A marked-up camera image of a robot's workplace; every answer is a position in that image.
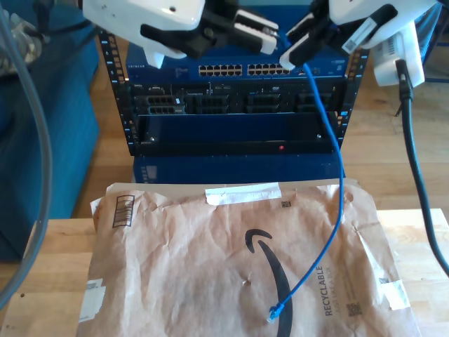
blue couch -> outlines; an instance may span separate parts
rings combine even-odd
[[[32,0],[1,0],[10,13],[36,24]],[[82,12],[56,6],[50,29],[83,20]],[[91,28],[52,39],[38,62],[67,55]],[[98,66],[92,41],[64,67],[33,67],[32,78],[46,113],[53,149],[51,218],[69,218],[98,137],[89,87]],[[0,260],[22,258],[36,220],[41,193],[41,155],[28,102],[17,78],[0,80]]]

wooden table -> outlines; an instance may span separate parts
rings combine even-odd
[[[379,217],[422,335],[447,336],[449,280],[430,251],[421,211],[379,211]],[[432,217],[449,258],[448,223],[440,209]],[[91,219],[52,220],[36,263],[9,303],[0,337],[74,337],[94,243]],[[0,281],[14,269],[0,265]]]

black arrow smile logo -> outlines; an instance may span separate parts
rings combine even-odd
[[[251,253],[254,253],[253,246],[253,236],[260,235],[261,237],[267,237],[268,239],[272,239],[273,237],[265,232],[264,230],[247,230],[245,234],[245,243]],[[278,299],[283,300],[290,293],[290,286],[288,285],[288,280],[285,272],[282,269],[282,265],[279,262],[276,255],[274,255],[273,251],[265,244],[263,241],[259,240],[260,248],[265,253],[267,257],[268,263],[272,268],[274,281],[276,282],[276,288],[278,291]],[[292,331],[293,324],[293,304],[290,299],[287,301],[283,312],[279,316],[279,327],[277,337],[289,337]]]

amazon padded envelope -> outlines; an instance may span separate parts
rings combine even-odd
[[[338,186],[213,206],[203,195],[107,194],[78,337],[419,336],[371,196],[345,186],[329,251],[273,323],[335,224]]]

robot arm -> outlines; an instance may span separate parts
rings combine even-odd
[[[380,86],[398,83],[395,61],[404,59],[413,86],[424,81],[414,20],[435,0],[317,0],[288,33],[292,44],[281,56],[286,69],[304,64],[324,46],[344,55],[372,48]]]
[[[278,25],[245,11],[233,0],[84,0],[90,21],[143,47],[157,68],[163,58],[200,58],[232,44],[255,53],[276,48]]]

